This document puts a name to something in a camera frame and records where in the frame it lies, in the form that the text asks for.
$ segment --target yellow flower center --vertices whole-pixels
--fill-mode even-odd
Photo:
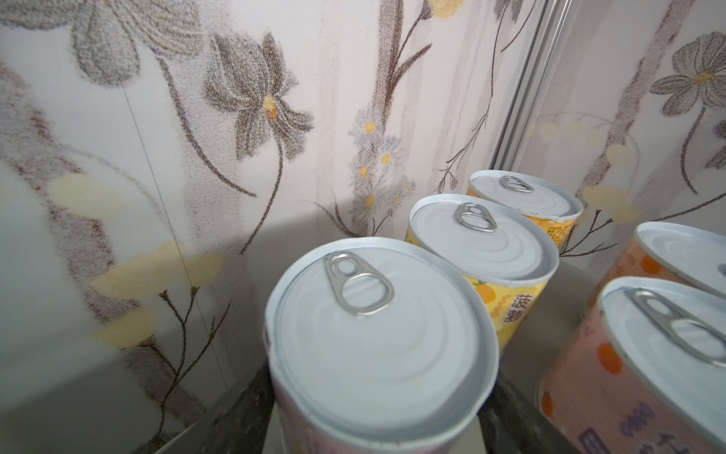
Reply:
[[[431,14],[441,19],[453,16],[463,3],[464,0],[428,0]]]
[[[710,78],[715,76],[711,71],[704,71],[701,74],[698,74],[695,79],[693,79],[693,83],[695,85],[701,85],[703,82],[708,81]]]
[[[265,100],[262,102],[262,108],[265,110],[265,114],[267,114],[267,121],[272,123],[277,120],[277,109],[274,106],[272,96],[265,96]]]

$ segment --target floral wall panel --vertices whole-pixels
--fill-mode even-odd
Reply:
[[[726,4],[593,3],[571,24],[518,170],[581,198],[560,256],[601,274],[640,222],[726,233]]]
[[[403,238],[489,165],[543,4],[0,5],[15,441],[151,453],[196,421],[262,363],[291,263]]]

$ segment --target pull tab ring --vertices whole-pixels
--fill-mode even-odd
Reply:
[[[511,191],[517,191],[517,192],[532,192],[534,191],[534,188],[530,185],[528,185],[524,180],[521,178],[513,177],[512,175],[504,175],[502,178],[499,179],[499,182],[502,183],[502,186],[506,187],[507,189]]]
[[[482,227],[481,225],[471,224],[465,218],[466,216],[483,219],[489,225],[487,227]],[[462,203],[454,212],[454,217],[457,219],[457,221],[459,221],[461,225],[468,229],[478,230],[479,232],[485,233],[493,233],[497,229],[497,222],[494,220],[492,214],[489,213],[489,210],[484,208],[482,205],[478,205],[477,203]]]
[[[726,368],[726,356],[714,357],[696,349],[675,330],[674,323],[684,321],[691,325],[698,326],[699,328],[708,331],[713,337],[718,339],[724,347],[726,347],[726,336],[724,333],[718,331],[713,326],[704,322],[659,293],[645,290],[644,288],[628,288],[624,291],[624,293],[631,299],[631,301],[636,303],[663,332],[665,332],[671,341],[684,349],[688,354],[708,364]],[[654,299],[663,304],[668,308],[669,312],[664,314],[663,312],[656,310],[648,303],[649,299]]]
[[[344,272],[340,268],[341,262],[351,262],[354,266],[353,270],[350,272]],[[378,272],[377,269],[363,260],[360,256],[358,256],[358,254],[353,254],[350,251],[330,254],[325,260],[325,269],[327,270],[327,276],[330,278],[330,283],[333,285],[333,292],[335,292],[335,298],[338,300],[338,304],[349,314],[375,314],[376,312],[385,309],[396,295],[393,291],[391,281],[388,280],[386,276]],[[349,304],[345,296],[343,296],[343,286],[348,281],[363,276],[371,276],[378,279],[386,287],[386,294],[380,300],[366,307],[355,307]]]

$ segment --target white can lid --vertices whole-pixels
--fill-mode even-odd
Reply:
[[[671,222],[643,222],[636,241],[686,282],[726,298],[726,237]]]
[[[656,301],[647,293],[629,295],[634,289],[657,293],[676,307],[668,314],[667,301]],[[645,305],[654,307],[656,317],[665,313],[665,326],[675,322],[674,338],[641,309],[638,299],[651,301]],[[620,277],[605,286],[599,305],[605,332],[623,361],[694,429],[726,449],[726,300],[679,283]],[[688,319],[707,323],[724,341],[698,328],[698,322],[675,321]],[[698,352],[705,356],[697,357]]]
[[[355,267],[347,278],[372,275],[343,283]],[[362,307],[371,314],[351,313]],[[496,380],[497,335],[473,287],[399,240],[347,239],[308,252],[272,291],[265,329],[272,375],[302,414],[362,450],[445,443]]]
[[[504,170],[474,172],[469,185],[479,197],[527,216],[565,222],[582,214],[582,202],[547,180]]]
[[[484,209],[490,223],[462,206]],[[409,226],[416,241],[468,277],[507,287],[529,287],[550,279],[559,264],[557,247],[544,230],[516,211],[489,200],[439,194],[419,200]]]

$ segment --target tin can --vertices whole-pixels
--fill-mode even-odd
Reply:
[[[620,277],[598,309],[545,374],[539,409],[587,454],[726,450],[726,301]]]
[[[547,235],[516,211],[468,195],[423,198],[406,241],[453,264],[484,302],[504,348],[559,264]]]
[[[534,222],[560,248],[582,214],[582,202],[559,186],[530,175],[482,170],[469,178],[467,195],[506,205]]]
[[[494,326],[466,279],[390,238],[296,261],[265,309],[289,453],[445,453],[492,391]]]
[[[726,237],[670,222],[643,222],[590,294],[583,317],[602,288],[621,276],[671,280],[726,299]]]

